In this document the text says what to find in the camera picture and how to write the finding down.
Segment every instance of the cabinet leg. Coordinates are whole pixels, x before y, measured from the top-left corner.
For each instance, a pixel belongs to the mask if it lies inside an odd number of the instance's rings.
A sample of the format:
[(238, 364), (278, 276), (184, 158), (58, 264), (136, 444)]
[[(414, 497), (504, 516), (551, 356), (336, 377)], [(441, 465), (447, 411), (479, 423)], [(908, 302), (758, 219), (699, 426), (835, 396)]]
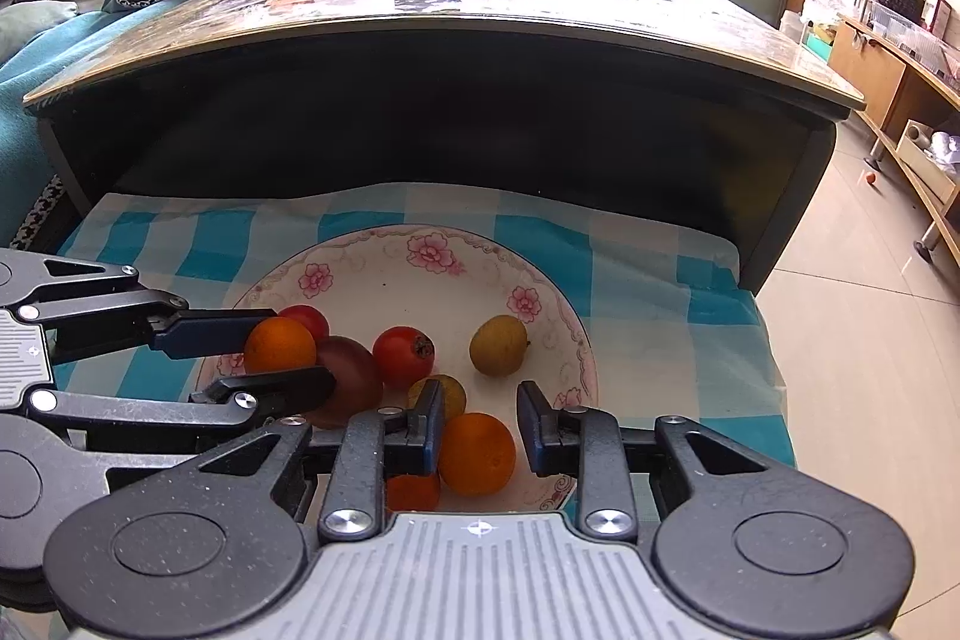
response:
[(940, 239), (941, 234), (937, 224), (930, 223), (930, 228), (923, 233), (923, 237), (920, 237), (920, 242), (914, 242), (913, 249), (917, 251), (923, 261), (933, 263), (933, 256), (930, 255), (930, 251), (937, 247)]
[(886, 151), (887, 151), (887, 148), (883, 146), (883, 143), (880, 140), (877, 140), (874, 143), (874, 146), (870, 148), (870, 152), (864, 156), (863, 162), (871, 169), (875, 169), (879, 172), (880, 161), (883, 160), (883, 154)]

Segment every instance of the orange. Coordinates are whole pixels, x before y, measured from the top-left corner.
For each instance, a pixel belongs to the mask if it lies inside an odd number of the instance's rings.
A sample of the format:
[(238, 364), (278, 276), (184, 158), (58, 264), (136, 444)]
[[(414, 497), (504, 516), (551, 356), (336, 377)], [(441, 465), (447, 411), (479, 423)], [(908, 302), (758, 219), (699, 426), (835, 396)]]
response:
[(279, 372), (300, 369), (317, 362), (317, 343), (304, 324), (288, 317), (261, 320), (250, 333), (243, 348), (244, 370)]
[(440, 504), (440, 476), (397, 475), (387, 480), (387, 509), (430, 512)]
[(440, 442), (440, 477), (462, 497), (496, 494), (510, 482), (517, 465), (514, 436), (486, 413), (464, 413), (449, 420)]

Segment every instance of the cardboard box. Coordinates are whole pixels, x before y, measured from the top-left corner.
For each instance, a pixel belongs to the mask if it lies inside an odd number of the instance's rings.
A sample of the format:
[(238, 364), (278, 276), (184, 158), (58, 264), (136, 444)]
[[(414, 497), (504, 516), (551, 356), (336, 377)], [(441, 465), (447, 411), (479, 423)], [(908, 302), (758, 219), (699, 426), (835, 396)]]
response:
[(923, 184), (933, 192), (933, 196), (936, 196), (937, 199), (940, 199), (942, 202), (946, 202), (958, 186), (947, 172), (944, 172), (944, 170), (940, 169), (940, 167), (926, 157), (923, 150), (918, 148), (917, 143), (909, 137), (907, 132), (911, 128), (917, 129), (920, 131), (920, 134), (923, 134), (928, 139), (933, 135), (933, 129), (929, 126), (919, 124), (917, 121), (907, 121), (906, 128), (904, 128), (904, 135), (896, 145), (896, 154), (899, 155), (899, 159), (901, 159), (904, 164), (913, 170), (914, 175), (917, 175), (920, 177), (920, 180), (923, 180)]

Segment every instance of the checkered tablecloth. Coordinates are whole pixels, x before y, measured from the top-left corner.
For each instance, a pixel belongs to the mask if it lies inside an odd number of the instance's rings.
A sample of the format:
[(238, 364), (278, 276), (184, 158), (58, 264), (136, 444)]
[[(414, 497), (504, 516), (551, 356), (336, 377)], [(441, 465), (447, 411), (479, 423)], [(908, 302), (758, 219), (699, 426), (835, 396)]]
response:
[[(754, 297), (737, 288), (736, 247), (693, 229), (460, 186), (389, 184), (272, 201), (109, 194), (61, 254), (131, 263), (146, 286), (224, 308), (301, 250), (394, 223), (474, 232), (551, 278), (584, 322), (600, 405), (621, 424), (686, 415), (793, 463), (781, 376)], [(199, 363), (138, 348), (56, 367), (56, 382), (183, 399)]]

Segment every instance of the red tomato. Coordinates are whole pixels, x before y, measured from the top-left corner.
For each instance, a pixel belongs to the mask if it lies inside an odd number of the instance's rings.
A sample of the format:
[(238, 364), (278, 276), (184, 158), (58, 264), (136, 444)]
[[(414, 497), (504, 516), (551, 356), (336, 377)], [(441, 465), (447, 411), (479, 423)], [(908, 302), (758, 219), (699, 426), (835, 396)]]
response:
[(412, 326), (387, 329), (373, 343), (373, 360), (384, 386), (405, 391), (433, 371), (433, 342)]
[(315, 342), (321, 342), (330, 336), (330, 324), (319, 310), (314, 310), (309, 304), (294, 304), (277, 314), (306, 326)]

